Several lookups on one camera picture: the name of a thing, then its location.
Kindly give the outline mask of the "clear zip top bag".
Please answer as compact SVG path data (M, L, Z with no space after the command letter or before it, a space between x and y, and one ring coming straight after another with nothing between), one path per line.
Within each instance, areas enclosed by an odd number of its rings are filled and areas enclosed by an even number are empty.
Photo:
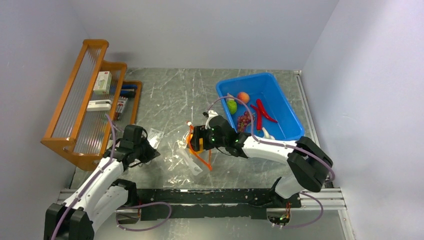
M212 151L190 152L188 138L193 132L194 125L190 121L186 125L188 131L175 142L172 147L173 153L167 158L167 187L194 189L203 185L212 171Z

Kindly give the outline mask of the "red fake grape bunch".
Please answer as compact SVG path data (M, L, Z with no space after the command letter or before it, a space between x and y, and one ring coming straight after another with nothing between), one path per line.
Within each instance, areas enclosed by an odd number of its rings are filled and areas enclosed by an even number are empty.
M238 132L245 132L246 130L250 131L250 126L252 123L255 123L256 114L252 114L252 118L250 118L250 114L248 111L245 111L242 115L237 118L237 128Z

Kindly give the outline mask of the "fake peach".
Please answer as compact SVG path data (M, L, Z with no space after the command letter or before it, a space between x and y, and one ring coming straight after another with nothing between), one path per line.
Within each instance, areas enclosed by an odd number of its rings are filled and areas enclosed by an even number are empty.
M239 100L241 100L244 104L248 104L249 103L249 101L250 101L250 96L249 96L249 94L247 94L246 92L243 92L243 91L241 91L241 92L239 92L238 94L237 94L237 98L239 99Z

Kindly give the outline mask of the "fake garlic bulb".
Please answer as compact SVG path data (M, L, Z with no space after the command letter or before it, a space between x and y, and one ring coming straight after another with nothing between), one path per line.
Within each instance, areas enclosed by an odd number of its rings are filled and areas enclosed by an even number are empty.
M235 100L234 100L234 97L233 97L231 94L229 94L229 93L228 93L226 96L227 96L227 98L226 98L225 100L226 100L227 102L229 102L229 101L235 101Z

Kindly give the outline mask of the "fake mushroom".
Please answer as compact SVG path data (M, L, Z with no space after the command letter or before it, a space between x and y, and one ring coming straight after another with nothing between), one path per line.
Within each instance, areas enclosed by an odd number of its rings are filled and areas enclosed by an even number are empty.
M262 132L263 132L263 138L264 139L270 139L270 140L274 140L275 137L273 135L271 135L265 127L262 127Z

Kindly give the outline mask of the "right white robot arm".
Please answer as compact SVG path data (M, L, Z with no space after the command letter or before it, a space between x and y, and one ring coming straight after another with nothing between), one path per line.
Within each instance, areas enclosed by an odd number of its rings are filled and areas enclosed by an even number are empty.
M193 151L225 148L233 157L260 158L287 165L290 172L271 188L270 202L282 207L303 190L318 193L331 174L332 160L309 137L282 141L236 132L221 115L208 115L204 125L192 126L187 146Z

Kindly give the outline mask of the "blue plastic bin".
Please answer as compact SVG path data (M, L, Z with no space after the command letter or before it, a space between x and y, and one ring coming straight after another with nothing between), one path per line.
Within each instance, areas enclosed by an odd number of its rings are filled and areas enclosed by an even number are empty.
M253 114L262 110L259 124L253 122L253 133L264 136L266 130L276 140L296 141L304 136L305 130L275 76L271 73L257 73L232 79L222 80L216 84L219 97L246 93L246 103Z

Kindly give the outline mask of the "green fake fruit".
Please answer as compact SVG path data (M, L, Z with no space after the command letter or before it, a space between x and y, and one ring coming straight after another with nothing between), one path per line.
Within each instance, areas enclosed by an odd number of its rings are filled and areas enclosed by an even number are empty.
M235 100L229 100L226 102L226 106L231 115L234 115L238 110L238 105Z

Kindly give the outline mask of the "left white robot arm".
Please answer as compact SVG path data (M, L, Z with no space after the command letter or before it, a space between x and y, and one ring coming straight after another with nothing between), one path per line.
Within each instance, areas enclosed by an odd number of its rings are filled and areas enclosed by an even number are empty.
M43 238L94 239L96 231L112 213L141 202L136 183L121 179L122 173L159 155L143 127L127 125L122 138L106 150L88 179L63 203L53 203L46 210Z

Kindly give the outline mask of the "red fake chili pepper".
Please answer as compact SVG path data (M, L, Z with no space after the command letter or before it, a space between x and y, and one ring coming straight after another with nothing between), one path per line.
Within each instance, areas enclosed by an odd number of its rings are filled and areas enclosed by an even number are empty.
M265 109L265 107L264 107L263 102L261 101L261 99L257 99L257 100L256 100L256 105L257 105L257 107L258 107L258 109L259 109L259 111L261 112L261 114L262 114L262 116L263 116L263 117L265 117L268 121L271 121L271 122L273 122L273 123L278 123L278 121L277 121L277 120L273 119L273 118L272 118L272 117L268 114L268 112L266 111L266 109Z

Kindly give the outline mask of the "yellow fake bell pepper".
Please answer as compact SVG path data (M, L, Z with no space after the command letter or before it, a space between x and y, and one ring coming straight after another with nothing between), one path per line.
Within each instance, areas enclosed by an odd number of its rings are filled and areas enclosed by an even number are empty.
M191 153L202 153L204 151L203 136L198 132L192 132L187 139L187 145Z

